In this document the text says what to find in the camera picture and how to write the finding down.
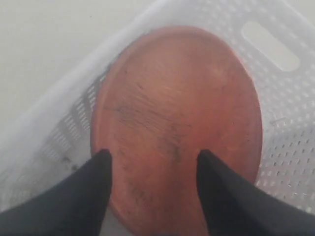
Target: clay plant saucer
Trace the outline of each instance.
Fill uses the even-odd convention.
[[[210,149],[254,182],[262,124],[251,78],[219,38],[194,27],[133,42],[99,90],[92,153],[113,156],[110,206],[137,236],[207,236],[196,159]]]

